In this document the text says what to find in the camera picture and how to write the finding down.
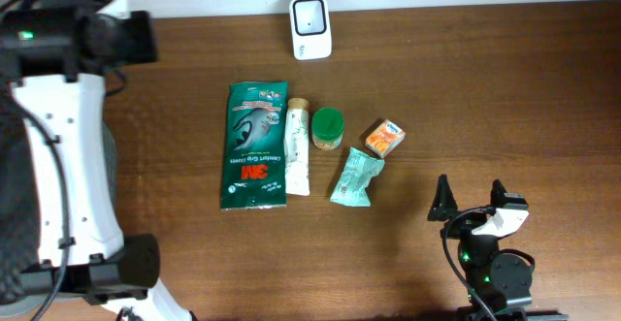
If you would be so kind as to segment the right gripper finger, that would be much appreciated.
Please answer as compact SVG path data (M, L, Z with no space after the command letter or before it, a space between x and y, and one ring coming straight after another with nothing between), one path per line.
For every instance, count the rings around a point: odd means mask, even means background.
M445 222L452 219L457 213L457 203L449 186L447 175L440 175L427 220Z
M490 192L490 206L493 208L502 208L506 200L506 189L499 179L495 179L492 182L492 189Z

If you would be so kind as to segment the orange small box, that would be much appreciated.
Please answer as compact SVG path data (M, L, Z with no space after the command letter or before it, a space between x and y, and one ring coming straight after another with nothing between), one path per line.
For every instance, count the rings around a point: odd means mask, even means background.
M406 132L385 119L366 138L365 146L380 158L385 158L405 138Z

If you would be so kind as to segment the mint green wipes pack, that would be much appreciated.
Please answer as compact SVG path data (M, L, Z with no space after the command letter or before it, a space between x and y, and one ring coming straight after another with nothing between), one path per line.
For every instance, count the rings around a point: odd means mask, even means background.
M366 189L372 178L381 173L384 165L384 160L352 147L330 201L346 207L369 207L371 201Z

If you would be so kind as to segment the green lid jar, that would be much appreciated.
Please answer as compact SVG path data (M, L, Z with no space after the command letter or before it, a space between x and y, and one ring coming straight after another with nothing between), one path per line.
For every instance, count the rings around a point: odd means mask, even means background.
M322 108L311 119L312 142L319 149L332 150L339 147L343 131L343 114L337 109Z

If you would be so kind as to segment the white cream tube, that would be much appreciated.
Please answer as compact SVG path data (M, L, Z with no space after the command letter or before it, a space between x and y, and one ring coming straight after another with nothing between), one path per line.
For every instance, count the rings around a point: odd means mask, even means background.
M285 183L286 193L310 194L310 103L303 98L291 98L287 103L285 124Z

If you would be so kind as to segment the green 3M gloves packet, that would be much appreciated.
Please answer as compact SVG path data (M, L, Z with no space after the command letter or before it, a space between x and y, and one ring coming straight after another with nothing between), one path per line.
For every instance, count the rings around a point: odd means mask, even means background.
M284 129L286 81L230 86L220 208L286 205Z

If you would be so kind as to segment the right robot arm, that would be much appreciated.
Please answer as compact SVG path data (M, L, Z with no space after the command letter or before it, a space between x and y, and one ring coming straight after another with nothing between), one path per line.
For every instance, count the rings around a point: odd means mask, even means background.
M490 203L460 210L446 175L440 175L427 219L443 224L444 257L465 287L469 305L456 311L457 320L568 320L558 311L529 312L535 258L523 251L500 248L499 241L515 234L529 216L519 193L500 180L492 182Z

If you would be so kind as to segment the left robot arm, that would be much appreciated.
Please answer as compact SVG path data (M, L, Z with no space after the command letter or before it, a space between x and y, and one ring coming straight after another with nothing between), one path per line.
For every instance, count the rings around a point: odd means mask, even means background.
M23 121L38 200L37 259L1 295L5 318L40 319L82 299L120 320L190 320L160 277L151 234L125 236L114 213L107 73L152 63L151 17L130 0L10 0L1 8L1 82Z

